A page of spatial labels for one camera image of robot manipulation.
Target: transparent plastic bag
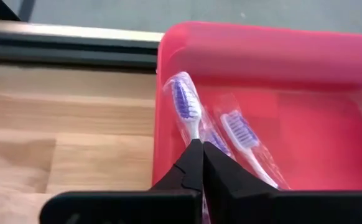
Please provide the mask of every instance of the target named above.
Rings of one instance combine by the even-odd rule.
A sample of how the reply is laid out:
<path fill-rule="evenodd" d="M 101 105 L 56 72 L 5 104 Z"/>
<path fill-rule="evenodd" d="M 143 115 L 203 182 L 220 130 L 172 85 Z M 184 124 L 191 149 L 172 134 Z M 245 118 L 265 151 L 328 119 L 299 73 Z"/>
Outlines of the transparent plastic bag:
<path fill-rule="evenodd" d="M 267 184 L 280 190 L 289 190 L 290 187 L 284 180 L 268 148 L 260 141 L 244 118 L 236 98 L 232 94 L 224 95 L 219 100 L 219 104 L 215 106 L 214 111 L 225 136 L 228 137 L 233 149 L 239 155 L 237 158 L 247 161 L 257 177 Z"/>

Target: gray floor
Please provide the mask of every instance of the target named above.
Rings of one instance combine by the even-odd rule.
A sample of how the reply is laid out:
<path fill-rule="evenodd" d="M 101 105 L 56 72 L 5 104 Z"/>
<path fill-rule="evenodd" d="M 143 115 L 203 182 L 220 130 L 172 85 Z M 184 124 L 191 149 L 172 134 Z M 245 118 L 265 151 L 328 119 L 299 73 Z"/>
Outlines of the gray floor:
<path fill-rule="evenodd" d="M 36 0 L 30 21 L 165 32 L 191 20 L 362 33 L 362 0 Z"/>

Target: toothbrush handle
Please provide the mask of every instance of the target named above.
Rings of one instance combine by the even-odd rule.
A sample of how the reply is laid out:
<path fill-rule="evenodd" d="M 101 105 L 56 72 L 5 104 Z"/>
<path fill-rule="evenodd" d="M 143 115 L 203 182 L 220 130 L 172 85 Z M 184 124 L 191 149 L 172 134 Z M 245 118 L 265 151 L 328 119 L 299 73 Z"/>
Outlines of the toothbrush handle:
<path fill-rule="evenodd" d="M 257 173 L 257 175 L 260 177 L 261 180 L 263 180 L 265 183 L 278 188 L 278 184 L 267 174 L 267 172 L 262 168 L 258 160 L 256 159 L 256 156 L 253 154 L 253 150 L 248 149 L 245 151 L 247 160 L 250 163 L 250 165 L 253 167 L 254 171 Z"/>

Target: red plastic tray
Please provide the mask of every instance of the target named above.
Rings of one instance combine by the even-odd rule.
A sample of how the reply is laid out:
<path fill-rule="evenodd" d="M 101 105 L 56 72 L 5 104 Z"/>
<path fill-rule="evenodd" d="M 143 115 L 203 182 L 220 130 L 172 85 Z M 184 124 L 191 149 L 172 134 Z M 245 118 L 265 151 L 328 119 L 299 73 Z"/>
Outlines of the red plastic tray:
<path fill-rule="evenodd" d="M 153 183 L 185 149 L 161 89 L 180 71 L 209 108 L 236 96 L 292 189 L 362 190 L 362 35 L 204 22 L 171 28 L 159 47 Z"/>

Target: wooden countertop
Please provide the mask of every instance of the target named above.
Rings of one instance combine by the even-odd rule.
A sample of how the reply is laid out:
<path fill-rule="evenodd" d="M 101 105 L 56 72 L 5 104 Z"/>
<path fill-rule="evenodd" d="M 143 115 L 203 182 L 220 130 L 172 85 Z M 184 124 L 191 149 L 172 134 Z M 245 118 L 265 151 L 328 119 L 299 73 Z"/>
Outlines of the wooden countertop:
<path fill-rule="evenodd" d="M 155 76 L 0 66 L 0 224 L 69 190 L 151 186 Z"/>

